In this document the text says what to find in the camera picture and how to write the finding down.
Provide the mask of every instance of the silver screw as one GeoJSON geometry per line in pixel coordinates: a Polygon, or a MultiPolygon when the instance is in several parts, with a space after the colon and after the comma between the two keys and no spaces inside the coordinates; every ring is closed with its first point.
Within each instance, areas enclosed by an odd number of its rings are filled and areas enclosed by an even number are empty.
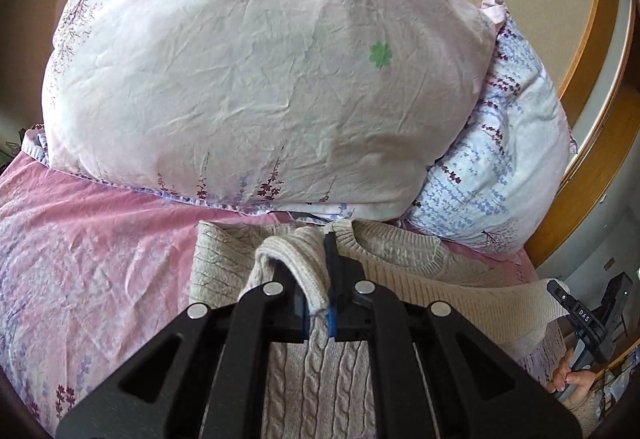
{"type": "Polygon", "coordinates": [[[263,286],[262,291],[267,296],[275,296],[276,294],[280,294],[284,291],[284,285],[280,282],[269,282],[263,286]]]}
{"type": "Polygon", "coordinates": [[[360,294],[371,294],[376,290],[376,285],[369,280],[360,280],[353,287],[360,294]]]}
{"type": "Polygon", "coordinates": [[[197,320],[207,314],[207,311],[207,306],[204,304],[192,304],[187,309],[187,316],[192,320],[197,320]]]}
{"type": "Polygon", "coordinates": [[[434,302],[431,304],[431,312],[436,316],[444,318],[451,314],[451,306],[446,302],[434,302]]]}

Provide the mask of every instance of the beige sweater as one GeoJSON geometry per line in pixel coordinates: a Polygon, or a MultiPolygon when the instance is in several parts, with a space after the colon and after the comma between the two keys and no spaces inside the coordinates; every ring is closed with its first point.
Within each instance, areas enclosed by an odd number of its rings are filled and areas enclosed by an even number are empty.
{"type": "MultiPolygon", "coordinates": [[[[365,221],[331,223],[327,231],[335,232],[340,254],[362,263],[367,278],[414,304],[449,302],[514,357],[538,346],[546,325],[564,313],[546,292],[546,281],[502,287],[500,270],[450,253],[437,238],[365,221]]],[[[200,223],[191,302],[236,302],[241,292],[269,279],[260,257],[273,256],[295,270],[318,311],[308,342],[271,345],[263,437],[375,437],[366,342],[335,343],[322,317],[328,303],[322,242],[315,228],[200,223]]]]}

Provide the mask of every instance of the pillowcase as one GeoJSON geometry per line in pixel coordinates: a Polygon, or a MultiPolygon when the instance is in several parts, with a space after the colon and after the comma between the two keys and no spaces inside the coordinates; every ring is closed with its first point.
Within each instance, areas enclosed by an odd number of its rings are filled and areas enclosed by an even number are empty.
{"type": "Polygon", "coordinates": [[[506,259],[553,202],[571,144],[554,84],[507,10],[478,103],[401,226],[506,259]]]}
{"type": "Polygon", "coordinates": [[[395,218],[476,104],[495,32],[463,0],[68,0],[50,165],[249,213],[395,218]]]}

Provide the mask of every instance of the triangular cutout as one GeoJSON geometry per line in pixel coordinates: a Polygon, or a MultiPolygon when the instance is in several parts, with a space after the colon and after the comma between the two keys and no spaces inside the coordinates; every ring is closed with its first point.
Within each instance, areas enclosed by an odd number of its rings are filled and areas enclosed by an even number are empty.
{"type": "Polygon", "coordinates": [[[168,337],[146,361],[120,383],[120,388],[142,401],[154,403],[158,399],[181,342],[177,335],[168,337]]]}
{"type": "Polygon", "coordinates": [[[478,394],[482,399],[488,401],[515,388],[514,380],[471,339],[464,334],[457,334],[456,341],[465,356],[466,364],[471,370],[478,394]]]}

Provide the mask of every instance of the pink bed sheet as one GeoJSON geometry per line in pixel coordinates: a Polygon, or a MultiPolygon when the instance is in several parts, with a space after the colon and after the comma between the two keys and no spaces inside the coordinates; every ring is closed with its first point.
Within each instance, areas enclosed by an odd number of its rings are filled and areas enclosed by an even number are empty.
{"type": "Polygon", "coordinates": [[[103,186],[23,153],[0,176],[0,366],[47,431],[186,307],[203,218],[290,220],[103,186]]]}

